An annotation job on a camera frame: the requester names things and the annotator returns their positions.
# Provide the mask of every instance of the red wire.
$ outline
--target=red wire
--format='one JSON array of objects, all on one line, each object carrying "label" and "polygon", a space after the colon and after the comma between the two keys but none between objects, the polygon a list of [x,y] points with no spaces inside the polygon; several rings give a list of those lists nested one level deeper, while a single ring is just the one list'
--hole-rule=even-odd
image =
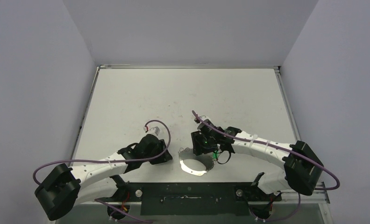
[{"label": "red wire", "polygon": [[130,198],[130,192],[127,192],[127,197],[126,197],[126,199],[122,202],[122,210],[123,210],[123,208],[124,208],[124,203],[125,202],[127,202],[127,200]]}]

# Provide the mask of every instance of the silver gasket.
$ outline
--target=silver gasket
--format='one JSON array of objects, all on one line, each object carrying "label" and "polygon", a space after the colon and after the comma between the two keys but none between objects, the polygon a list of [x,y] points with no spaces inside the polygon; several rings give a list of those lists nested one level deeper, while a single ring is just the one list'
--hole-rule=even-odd
[{"label": "silver gasket", "polygon": [[[203,174],[207,173],[209,170],[211,170],[214,167],[214,160],[211,156],[202,154],[202,155],[195,155],[193,154],[193,150],[191,148],[180,148],[178,152],[179,156],[179,163],[181,164],[181,169],[189,174],[196,175],[196,176],[202,176]],[[187,165],[185,165],[184,160],[197,160],[201,162],[206,169],[199,171],[199,170],[193,170],[189,168]]]}]

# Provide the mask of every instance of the screw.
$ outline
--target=screw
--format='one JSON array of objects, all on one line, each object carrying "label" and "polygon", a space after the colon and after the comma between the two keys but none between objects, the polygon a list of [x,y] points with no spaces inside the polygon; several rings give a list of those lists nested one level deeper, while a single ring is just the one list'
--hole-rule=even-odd
[{"label": "screw", "polygon": [[236,195],[237,195],[238,197],[241,197],[241,196],[243,195],[243,191],[242,191],[242,190],[240,190],[240,189],[238,189],[238,190],[236,191]]},{"label": "screw", "polygon": [[141,190],[136,190],[135,191],[135,196],[141,197],[142,196],[142,191]]}]

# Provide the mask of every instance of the white wall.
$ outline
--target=white wall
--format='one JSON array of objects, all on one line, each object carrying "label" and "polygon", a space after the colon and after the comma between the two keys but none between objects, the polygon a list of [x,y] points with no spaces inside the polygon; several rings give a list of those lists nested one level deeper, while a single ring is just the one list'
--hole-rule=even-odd
[{"label": "white wall", "polygon": [[281,72],[301,138],[342,181],[335,223],[370,223],[370,0],[320,0]]},{"label": "white wall", "polygon": [[61,0],[0,0],[0,224],[44,223],[32,172],[70,157],[94,73]]},{"label": "white wall", "polygon": [[64,0],[98,64],[281,65],[317,0]]}]

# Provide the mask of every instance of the white table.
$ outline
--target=white table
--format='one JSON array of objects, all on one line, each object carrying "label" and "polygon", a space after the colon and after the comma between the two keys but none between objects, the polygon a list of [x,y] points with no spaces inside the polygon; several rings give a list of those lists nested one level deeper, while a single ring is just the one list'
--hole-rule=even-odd
[{"label": "white table", "polygon": [[[170,128],[173,160],[144,163],[121,175],[125,181],[251,182],[260,172],[278,170],[263,160],[233,154],[227,164],[216,164],[203,176],[184,172],[178,151],[192,147],[190,133],[197,125],[191,110],[209,116],[216,126],[296,142],[273,69],[100,69],[73,158],[109,156],[138,142],[144,136],[145,122],[159,119]],[[166,130],[156,126],[167,142]]]}]

